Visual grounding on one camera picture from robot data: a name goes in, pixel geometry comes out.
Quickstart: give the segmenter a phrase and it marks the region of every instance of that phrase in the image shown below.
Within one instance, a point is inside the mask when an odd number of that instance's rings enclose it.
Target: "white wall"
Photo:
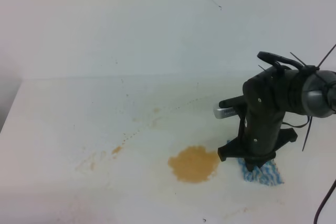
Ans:
[[[260,50],[293,51],[317,63],[336,41],[334,0],[0,0],[0,6],[0,64],[23,78],[250,69],[260,63]],[[336,58],[326,66],[335,69]]]
[[[0,131],[6,121],[21,81],[0,75]]]

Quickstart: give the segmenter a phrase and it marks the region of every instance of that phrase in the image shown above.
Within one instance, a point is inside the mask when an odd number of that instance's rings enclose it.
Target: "white tabletop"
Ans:
[[[245,182],[232,158],[200,183],[173,174],[171,157],[236,136],[239,118],[212,106],[253,73],[227,76],[23,82],[0,134],[1,223],[312,223],[336,177],[335,117],[314,119],[303,153],[307,129],[278,151],[283,185]]]

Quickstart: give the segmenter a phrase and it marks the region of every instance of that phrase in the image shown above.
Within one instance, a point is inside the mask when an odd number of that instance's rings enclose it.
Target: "metal attachment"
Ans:
[[[217,119],[229,118],[230,116],[237,115],[237,111],[233,107],[220,108],[218,103],[214,105],[214,114]]]

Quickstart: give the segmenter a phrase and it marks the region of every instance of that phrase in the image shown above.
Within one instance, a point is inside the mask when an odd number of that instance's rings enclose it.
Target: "blue and white sponge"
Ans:
[[[261,168],[255,166],[252,172],[247,170],[243,158],[238,158],[238,163],[245,181],[258,182],[267,186],[277,186],[284,183],[274,159],[267,161]]]

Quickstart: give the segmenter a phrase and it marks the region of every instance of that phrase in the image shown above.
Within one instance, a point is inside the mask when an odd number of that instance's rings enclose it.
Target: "stain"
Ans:
[[[151,128],[155,128],[156,126],[157,126],[157,122],[158,122],[158,120],[160,120],[160,119],[162,119],[162,117],[159,117],[159,118],[155,118],[153,121],[152,121],[152,123],[151,123]]]
[[[100,153],[100,160],[103,160],[106,157],[106,151]]]
[[[282,206],[285,205],[285,203],[281,199],[277,199],[277,203],[280,204],[280,205],[282,205]]]
[[[245,212],[248,212],[248,211],[252,211],[252,210],[253,210],[253,209],[249,209],[249,208],[247,208],[247,207],[238,209],[238,210],[233,211],[233,212],[231,212],[231,213],[229,213],[229,214],[226,214],[226,215],[224,216],[224,220],[229,219],[229,218],[232,218],[232,217],[234,217],[235,215],[242,214],[242,213],[245,213]]]
[[[94,170],[95,170],[95,167],[96,167],[95,162],[92,162],[91,165],[90,165],[90,170],[91,170],[91,171],[94,171]]]
[[[118,146],[117,148],[115,148],[115,149],[111,152],[111,154],[112,154],[112,155],[113,155],[113,154],[116,154],[116,153],[120,152],[120,150],[121,150],[121,146]]]
[[[83,172],[83,170],[87,169],[89,164],[91,162],[94,162],[94,158],[96,156],[96,153],[92,153],[90,156],[88,156],[86,159],[84,159],[78,166],[76,166],[75,170]]]
[[[216,152],[206,152],[203,146],[189,146],[177,157],[171,157],[168,165],[178,181],[201,183],[209,180],[220,163]]]

